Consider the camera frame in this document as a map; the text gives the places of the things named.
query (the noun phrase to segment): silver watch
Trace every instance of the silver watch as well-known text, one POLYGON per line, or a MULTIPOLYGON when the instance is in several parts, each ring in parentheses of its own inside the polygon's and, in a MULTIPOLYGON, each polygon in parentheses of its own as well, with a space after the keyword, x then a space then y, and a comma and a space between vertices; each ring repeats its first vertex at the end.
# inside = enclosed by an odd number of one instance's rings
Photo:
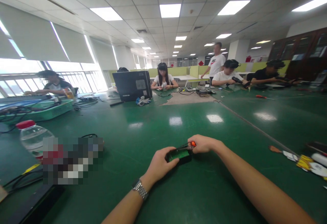
POLYGON ((143 188, 141 180, 140 179, 136 180, 132 185, 132 187, 133 187, 133 191, 138 191, 141 197, 143 198, 143 200, 145 201, 148 196, 148 193, 143 188))

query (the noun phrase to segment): white t-shirt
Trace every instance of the white t-shirt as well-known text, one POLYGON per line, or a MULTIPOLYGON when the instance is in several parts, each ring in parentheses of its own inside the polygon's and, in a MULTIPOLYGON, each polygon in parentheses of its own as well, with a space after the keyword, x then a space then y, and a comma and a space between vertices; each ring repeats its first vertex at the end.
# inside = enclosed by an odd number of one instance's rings
POLYGON ((236 77, 238 78, 239 80, 243 80, 244 78, 242 78, 238 73, 236 72, 232 72, 230 75, 226 75, 224 73, 224 71, 220 71, 219 73, 216 73, 214 75, 214 78, 212 80, 215 80, 215 81, 223 81, 223 80, 229 80, 229 79, 232 79, 232 77, 236 77))
POLYGON ((209 72, 209 77, 213 77, 216 73, 220 72, 221 67, 224 65, 226 58, 223 54, 211 57, 209 62, 209 67, 211 67, 209 72))
MULTIPOLYGON (((174 78, 173 78, 173 76, 171 76, 170 74, 168 74, 168 79, 169 79, 169 84, 168 85, 170 85, 171 84, 171 81, 173 81, 174 78)), ((159 76, 158 75, 155 77, 154 82, 157 83, 157 86, 160 86, 160 84, 159 84, 159 76)), ((163 86, 166 86, 167 85, 167 82, 163 82, 162 84, 163 84, 163 86)))

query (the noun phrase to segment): person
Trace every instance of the person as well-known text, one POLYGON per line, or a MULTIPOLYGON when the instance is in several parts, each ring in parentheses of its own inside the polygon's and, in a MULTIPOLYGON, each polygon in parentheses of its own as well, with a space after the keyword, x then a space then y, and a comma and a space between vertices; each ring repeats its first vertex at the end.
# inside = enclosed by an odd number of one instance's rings
MULTIPOLYGON (((222 141, 202 135, 194 135, 188 139, 189 145, 191 145, 191 142, 196 143, 196 147, 193 149, 194 154, 213 151, 221 158, 244 194, 268 223, 315 223, 292 198, 249 163, 232 152, 222 141)), ((166 154, 173 149, 175 148, 166 147, 154 154, 148 170, 141 176, 137 184, 138 186, 141 185, 147 193, 158 180, 163 178, 179 162, 179 159, 174 159, 169 163, 165 160, 166 154)), ((102 221, 102 224, 134 223, 144 202, 141 193, 131 190, 102 221)))
POLYGON ((162 90, 163 88, 170 90, 173 88, 178 88, 178 84, 174 80, 173 76, 168 74, 168 67, 167 64, 161 62, 158 64, 158 75, 155 77, 151 89, 162 90))
POLYGON ((217 42, 215 43, 214 46, 214 53, 215 56, 211 57, 211 60, 209 62, 208 68, 206 69, 206 71, 204 72, 204 74, 201 75, 201 78, 203 78, 203 76, 209 72, 209 77, 210 77, 210 85, 212 85, 212 79, 214 77, 214 75, 220 71, 224 70, 224 63, 226 61, 226 58, 223 54, 220 53, 222 47, 222 43, 217 42))
POLYGON ((232 77, 236 77, 241 80, 243 85, 248 83, 247 80, 243 79, 238 73, 234 72, 235 68, 237 67, 237 60, 227 60, 224 63, 224 70, 214 75, 212 79, 212 85, 235 84, 236 82, 232 80, 232 77))
MULTIPOLYGON (((129 71, 129 70, 128 70, 127 68, 125 68, 125 67, 120 67, 120 68, 117 70, 118 73, 124 73, 124 72, 127 72, 127 71, 129 71)), ((116 86, 114 86, 114 87, 112 87, 112 88, 113 88, 113 91, 119 93, 118 90, 117 90, 117 87, 116 87, 116 86)))
POLYGON ((59 77, 59 74, 52 70, 44 70, 37 73, 40 78, 44 78, 48 83, 44 86, 43 90, 26 91, 24 95, 45 95, 47 93, 53 93, 55 95, 66 95, 63 88, 70 88, 75 95, 75 89, 72 85, 66 82, 63 78, 59 77))
POLYGON ((285 66, 284 62, 281 60, 271 60, 267 62, 267 67, 256 71, 251 80, 252 84, 262 84, 262 83, 273 83, 273 82, 283 82, 290 84, 298 84, 299 81, 295 82, 295 79, 290 81, 285 81, 277 79, 279 76, 278 70, 285 66))

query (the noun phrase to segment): green table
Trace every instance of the green table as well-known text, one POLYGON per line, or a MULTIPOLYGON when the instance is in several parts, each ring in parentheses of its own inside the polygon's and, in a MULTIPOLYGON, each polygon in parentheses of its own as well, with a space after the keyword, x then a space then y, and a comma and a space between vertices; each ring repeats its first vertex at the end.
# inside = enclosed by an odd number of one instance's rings
MULTIPOLYGON (((324 142, 322 128, 327 118, 319 110, 325 109, 325 96, 299 96, 294 90, 251 90, 221 91, 215 97, 298 154, 308 141, 324 142), (254 98, 256 94, 276 101, 254 98)), ((315 221, 326 220, 327 192, 322 186, 327 183, 322 178, 269 151, 268 146, 274 145, 269 138, 221 104, 158 106, 168 98, 154 96, 153 102, 143 107, 129 102, 111 108, 109 103, 114 101, 99 102, 79 112, 39 122, 60 138, 96 133, 105 141, 102 166, 90 172, 84 184, 65 186, 65 193, 43 223, 100 223, 131 189, 132 182, 146 171, 156 150, 180 146, 196 133, 222 140, 291 196, 315 221)), ((0 138, 0 179, 5 183, 35 161, 21 146, 18 131, 0 138)), ((0 204, 0 223, 38 187, 30 186, 5 199, 0 204)), ((190 163, 159 182, 136 220, 172 224, 240 222, 265 221, 212 153, 194 156, 190 163)))

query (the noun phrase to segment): computer tower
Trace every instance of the computer tower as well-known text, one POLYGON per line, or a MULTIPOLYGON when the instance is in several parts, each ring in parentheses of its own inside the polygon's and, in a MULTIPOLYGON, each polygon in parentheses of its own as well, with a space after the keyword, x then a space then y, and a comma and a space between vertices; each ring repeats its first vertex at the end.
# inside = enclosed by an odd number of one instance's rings
POLYGON ((113 73, 122 101, 136 101, 138 97, 152 98, 149 71, 113 73))

